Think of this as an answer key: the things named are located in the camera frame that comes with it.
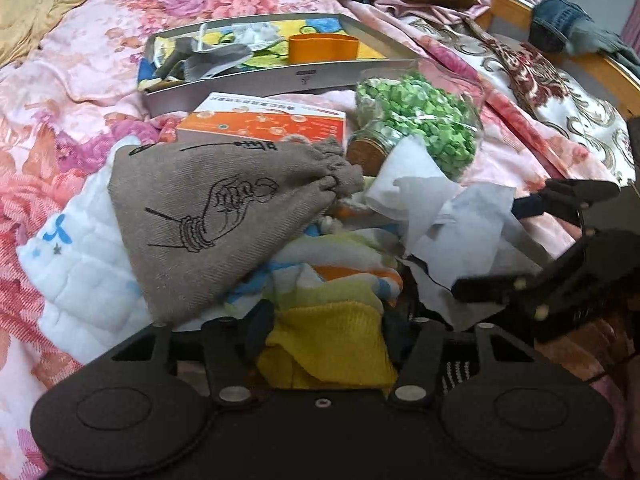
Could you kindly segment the striped colourful sock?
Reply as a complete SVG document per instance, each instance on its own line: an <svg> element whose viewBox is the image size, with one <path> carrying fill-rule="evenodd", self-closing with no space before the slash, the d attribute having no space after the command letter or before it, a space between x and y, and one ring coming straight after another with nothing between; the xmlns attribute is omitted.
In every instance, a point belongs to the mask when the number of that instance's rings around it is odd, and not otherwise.
<svg viewBox="0 0 640 480"><path fill-rule="evenodd" d="M260 300L274 321L257 368L281 389L388 388L397 378L382 335L386 307L404 288L391 228L324 234L311 226L232 290L240 318Z"/></svg>

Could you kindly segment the grey drawstring pouch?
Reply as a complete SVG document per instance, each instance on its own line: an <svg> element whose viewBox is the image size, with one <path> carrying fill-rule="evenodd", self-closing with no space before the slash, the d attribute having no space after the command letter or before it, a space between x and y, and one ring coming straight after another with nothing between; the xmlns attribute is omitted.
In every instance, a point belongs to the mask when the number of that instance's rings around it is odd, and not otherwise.
<svg viewBox="0 0 640 480"><path fill-rule="evenodd" d="M108 194L151 318L190 321L363 189L341 144L212 139L120 148Z"/></svg>

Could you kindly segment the white quilted cloth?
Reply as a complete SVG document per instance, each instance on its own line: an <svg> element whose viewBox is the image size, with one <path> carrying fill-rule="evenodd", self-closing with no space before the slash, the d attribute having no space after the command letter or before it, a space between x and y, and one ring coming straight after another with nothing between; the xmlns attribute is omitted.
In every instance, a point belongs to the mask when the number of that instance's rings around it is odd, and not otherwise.
<svg viewBox="0 0 640 480"><path fill-rule="evenodd" d="M136 136L118 141L80 193L16 248L22 269L44 298L40 332L81 364L151 323L107 189L117 150L140 145Z"/></svg>

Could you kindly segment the grey face mask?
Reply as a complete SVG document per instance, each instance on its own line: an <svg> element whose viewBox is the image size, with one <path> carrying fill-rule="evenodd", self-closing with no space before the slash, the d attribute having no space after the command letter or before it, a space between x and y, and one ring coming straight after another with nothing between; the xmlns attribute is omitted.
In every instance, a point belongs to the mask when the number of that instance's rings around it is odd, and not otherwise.
<svg viewBox="0 0 640 480"><path fill-rule="evenodd" d="M186 82L213 78L225 70L243 64L253 56L245 44L218 44L204 47L194 38L178 38L174 50L154 72L154 76L166 79L180 66L182 80Z"/></svg>

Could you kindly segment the white face mask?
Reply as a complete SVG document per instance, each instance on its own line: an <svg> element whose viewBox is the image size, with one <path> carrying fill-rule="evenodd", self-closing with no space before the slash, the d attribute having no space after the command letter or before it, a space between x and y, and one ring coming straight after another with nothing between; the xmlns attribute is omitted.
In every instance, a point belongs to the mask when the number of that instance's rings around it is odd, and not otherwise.
<svg viewBox="0 0 640 480"><path fill-rule="evenodd" d="M231 26L231 32L231 51L242 55L268 49L284 40L279 29L267 22L234 24Z"/></svg>

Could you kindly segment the white tissue paper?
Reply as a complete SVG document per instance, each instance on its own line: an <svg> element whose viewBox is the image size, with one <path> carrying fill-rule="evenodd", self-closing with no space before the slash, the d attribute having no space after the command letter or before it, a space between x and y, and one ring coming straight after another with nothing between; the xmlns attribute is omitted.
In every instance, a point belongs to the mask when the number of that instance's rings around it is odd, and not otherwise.
<svg viewBox="0 0 640 480"><path fill-rule="evenodd" d="M458 278L537 273L551 262L511 212L514 188L449 180L418 138L402 139L364 193L378 214L399 222L405 263L419 299L457 332L489 318L496 304L454 300Z"/></svg>

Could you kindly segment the cream baroque patterned cloth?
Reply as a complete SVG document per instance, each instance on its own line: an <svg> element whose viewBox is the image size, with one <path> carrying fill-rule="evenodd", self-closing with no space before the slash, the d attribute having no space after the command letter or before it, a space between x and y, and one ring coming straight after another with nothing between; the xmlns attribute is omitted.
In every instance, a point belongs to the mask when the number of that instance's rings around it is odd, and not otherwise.
<svg viewBox="0 0 640 480"><path fill-rule="evenodd" d="M529 44L477 26L407 23L435 39L554 133L590 151L621 185L636 180L627 125L613 104L589 93Z"/></svg>

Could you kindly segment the glass jar with cork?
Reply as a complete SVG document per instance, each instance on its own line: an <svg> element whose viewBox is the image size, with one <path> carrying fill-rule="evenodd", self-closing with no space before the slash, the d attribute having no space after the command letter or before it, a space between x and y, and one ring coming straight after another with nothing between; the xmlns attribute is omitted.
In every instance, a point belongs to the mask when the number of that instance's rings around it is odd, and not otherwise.
<svg viewBox="0 0 640 480"><path fill-rule="evenodd" d="M392 128L360 129L348 141L346 159L360 166L364 176L376 177L400 140L401 134Z"/></svg>

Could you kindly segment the bag of green paper stars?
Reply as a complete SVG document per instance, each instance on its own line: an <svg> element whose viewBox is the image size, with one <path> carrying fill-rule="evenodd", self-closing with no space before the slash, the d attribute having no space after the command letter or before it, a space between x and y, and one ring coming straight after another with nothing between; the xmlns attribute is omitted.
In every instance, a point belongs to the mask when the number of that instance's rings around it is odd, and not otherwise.
<svg viewBox="0 0 640 480"><path fill-rule="evenodd" d="M401 140L415 136L451 180L462 176L480 148L484 91L446 70L425 62L371 68L361 74L355 99L357 131L388 127Z"/></svg>

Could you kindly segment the orange white medicine box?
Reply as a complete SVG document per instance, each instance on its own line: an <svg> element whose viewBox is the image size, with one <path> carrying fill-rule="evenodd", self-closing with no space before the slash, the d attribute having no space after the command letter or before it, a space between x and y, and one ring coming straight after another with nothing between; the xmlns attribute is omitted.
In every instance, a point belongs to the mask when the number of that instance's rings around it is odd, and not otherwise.
<svg viewBox="0 0 640 480"><path fill-rule="evenodd" d="M342 143L345 133L346 115L340 110L222 92L212 92L176 127L178 142L302 138L314 143L333 136Z"/></svg>

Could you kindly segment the blue jeans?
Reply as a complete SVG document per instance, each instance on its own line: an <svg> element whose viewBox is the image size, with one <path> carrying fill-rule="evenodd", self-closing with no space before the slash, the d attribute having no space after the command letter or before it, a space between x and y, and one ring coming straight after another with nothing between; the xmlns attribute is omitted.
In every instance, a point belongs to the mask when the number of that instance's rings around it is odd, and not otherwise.
<svg viewBox="0 0 640 480"><path fill-rule="evenodd" d="M552 54L605 54L628 70L639 70L638 54L620 36L598 25L578 4L568 0L541 0L534 6L528 42Z"/></svg>

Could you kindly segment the pink floral bedsheet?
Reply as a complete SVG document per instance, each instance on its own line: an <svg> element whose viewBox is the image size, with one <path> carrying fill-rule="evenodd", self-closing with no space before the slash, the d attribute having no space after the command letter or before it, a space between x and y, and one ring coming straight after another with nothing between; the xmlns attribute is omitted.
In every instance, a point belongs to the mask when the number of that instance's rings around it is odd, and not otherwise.
<svg viewBox="0 0 640 480"><path fill-rule="evenodd" d="M180 2L194 0L85 0L66 6L62 20L26 58L1 71L1 474L37 479L46 465L32 440L29 416L49 388L150 322L145 306L119 307L114 332L74 321L32 286L17 259L24 245L55 218L82 186L106 183L104 164L120 140L168 139L175 115L153 119L137 94L145 40L182 24ZM235 0L245 4L248 0ZM538 112L515 101L506 72L477 40L454 26L404 13L386 4L350 0L260 0L270 12L350 14L402 44L422 50L465 77L491 83L498 103L485 110L492 136L468 173L529 188L548 176L518 132L535 129L566 160L572 174L632 178L622 116L598 99L570 70L566 99ZM578 159L567 158L571 148Z"/></svg>

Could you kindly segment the orange plastic cup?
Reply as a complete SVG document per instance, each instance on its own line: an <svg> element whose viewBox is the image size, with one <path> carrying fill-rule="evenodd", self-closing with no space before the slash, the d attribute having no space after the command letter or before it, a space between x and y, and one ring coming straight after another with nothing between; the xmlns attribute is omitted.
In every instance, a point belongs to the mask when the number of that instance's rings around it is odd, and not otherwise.
<svg viewBox="0 0 640 480"><path fill-rule="evenodd" d="M353 61L358 56L358 38L342 34L298 34L288 38L288 62L310 64Z"/></svg>

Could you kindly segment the grey tray with frog picture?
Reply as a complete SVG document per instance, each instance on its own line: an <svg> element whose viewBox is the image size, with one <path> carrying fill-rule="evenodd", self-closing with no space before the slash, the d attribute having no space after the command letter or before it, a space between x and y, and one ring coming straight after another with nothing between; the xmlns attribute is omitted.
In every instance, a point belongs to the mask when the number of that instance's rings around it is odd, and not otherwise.
<svg viewBox="0 0 640 480"><path fill-rule="evenodd" d="M194 38L206 48L232 44L231 26L267 22L279 29L283 41L257 51L243 64L209 79L182 80L177 66L166 79L154 76L178 38ZM358 56L353 61L290 64L288 38L298 34L342 34L359 39ZM418 55L397 40L372 27L336 13L285 13L244 18L224 18L164 30L146 40L143 61L139 65L138 84L143 103L151 115L190 112L212 92L275 96L282 93L314 93L352 88L361 73L369 68L406 68Z"/></svg>

